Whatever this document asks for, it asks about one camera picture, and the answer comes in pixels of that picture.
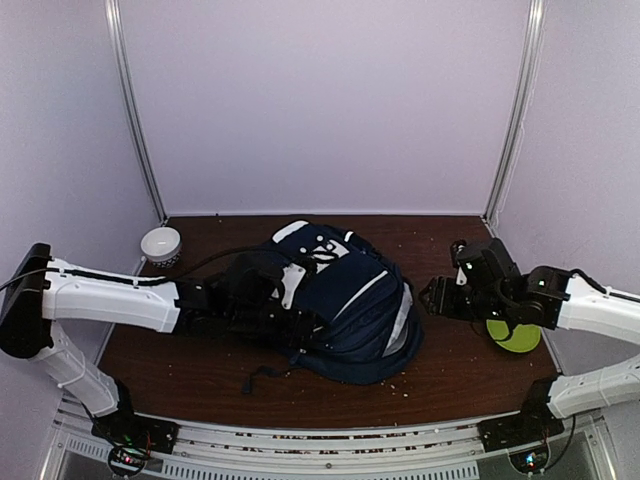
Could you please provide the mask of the navy blue backpack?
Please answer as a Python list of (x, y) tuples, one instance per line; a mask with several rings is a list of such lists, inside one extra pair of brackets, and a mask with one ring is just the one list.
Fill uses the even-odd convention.
[(413, 288), (400, 267), (352, 230), (294, 221), (255, 249), (306, 257), (316, 270), (295, 297), (325, 320), (305, 348), (257, 341), (329, 380), (372, 385), (401, 373), (424, 339)]

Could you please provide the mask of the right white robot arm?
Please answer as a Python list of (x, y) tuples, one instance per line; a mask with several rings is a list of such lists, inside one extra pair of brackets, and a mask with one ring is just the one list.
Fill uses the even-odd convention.
[[(538, 266), (523, 274), (498, 238), (454, 242), (457, 273), (438, 276), (420, 292), (426, 312), (468, 322), (497, 320), (513, 334), (521, 325), (586, 331), (639, 342), (639, 297), (606, 287), (581, 269)], [(639, 359), (573, 376), (535, 381), (516, 414), (484, 420), (477, 429), (485, 451), (544, 442), (583, 412), (639, 397)]]

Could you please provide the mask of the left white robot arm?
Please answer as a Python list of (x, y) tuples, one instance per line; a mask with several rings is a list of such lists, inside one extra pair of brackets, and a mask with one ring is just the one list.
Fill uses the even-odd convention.
[(271, 266), (268, 251), (239, 249), (247, 269), (198, 280), (185, 274), (153, 278), (85, 269), (51, 257), (49, 245), (36, 243), (1, 287), (1, 349), (42, 363), (59, 388), (83, 404), (94, 435), (114, 446), (168, 452), (177, 425), (136, 414), (124, 383), (87, 360), (58, 322), (90, 320), (196, 338), (232, 332), (299, 349), (327, 325), (294, 304), (296, 290), (315, 268), (305, 260)]

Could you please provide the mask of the green plate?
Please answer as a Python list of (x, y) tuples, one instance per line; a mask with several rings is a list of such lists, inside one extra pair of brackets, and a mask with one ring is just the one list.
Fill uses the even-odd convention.
[(517, 325), (510, 328), (506, 322), (487, 320), (490, 338), (501, 348), (517, 354), (532, 352), (541, 341), (541, 331), (536, 325)]

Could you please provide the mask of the white patterned bowl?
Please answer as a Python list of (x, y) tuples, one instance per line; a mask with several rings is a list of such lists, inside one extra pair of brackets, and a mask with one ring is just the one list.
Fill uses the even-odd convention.
[(182, 237), (171, 227), (158, 227), (148, 231), (140, 241), (142, 254), (157, 268), (173, 267), (181, 255)]

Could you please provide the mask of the front aluminium rail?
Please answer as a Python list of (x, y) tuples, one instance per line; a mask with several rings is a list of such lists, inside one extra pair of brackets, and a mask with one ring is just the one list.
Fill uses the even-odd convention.
[(479, 419), (351, 429), (274, 429), (180, 420), (170, 453), (141, 479), (526, 479), (522, 461), (549, 451), (541, 479), (618, 479), (604, 418), (582, 414), (547, 440), (488, 451)]

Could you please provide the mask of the left aluminium frame post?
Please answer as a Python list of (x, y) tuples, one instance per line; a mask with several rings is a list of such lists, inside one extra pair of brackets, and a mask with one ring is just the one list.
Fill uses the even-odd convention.
[(125, 117), (133, 142), (136, 160), (141, 169), (143, 183), (150, 198), (155, 216), (161, 225), (168, 220), (168, 215), (161, 198), (156, 175), (151, 164), (148, 146), (143, 132), (143, 125), (136, 101), (134, 84), (129, 65), (124, 28), (121, 17), (121, 6), (117, 0), (104, 2), (107, 28), (115, 57), (116, 70), (124, 103)]

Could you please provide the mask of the aluminium frame post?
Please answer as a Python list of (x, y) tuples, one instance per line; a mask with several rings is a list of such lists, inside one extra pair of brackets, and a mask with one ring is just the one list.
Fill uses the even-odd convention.
[(491, 229), (496, 229), (498, 226), (499, 215), (504, 208), (511, 178), (515, 170), (520, 140), (523, 135), (524, 118), (534, 90), (545, 13), (546, 1), (534, 0), (529, 2), (516, 89), (498, 167), (483, 216), (485, 223)]
[(143, 183), (150, 198), (155, 216), (161, 225), (168, 220), (168, 215), (161, 198), (156, 175), (151, 164), (148, 146), (143, 132), (143, 125), (136, 101), (134, 84), (129, 65), (124, 28), (121, 17), (121, 6), (117, 0), (104, 2), (107, 28), (115, 57), (116, 70), (124, 103), (125, 117), (133, 142), (136, 160), (141, 169)]

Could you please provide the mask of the right aluminium frame post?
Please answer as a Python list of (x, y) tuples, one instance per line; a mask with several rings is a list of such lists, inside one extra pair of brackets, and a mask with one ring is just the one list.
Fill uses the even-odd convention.
[(491, 229), (496, 229), (498, 226), (499, 215), (504, 208), (511, 178), (515, 170), (520, 140), (523, 135), (524, 118), (534, 90), (545, 13), (546, 1), (534, 0), (529, 2), (516, 89), (498, 167), (483, 216), (485, 223)]

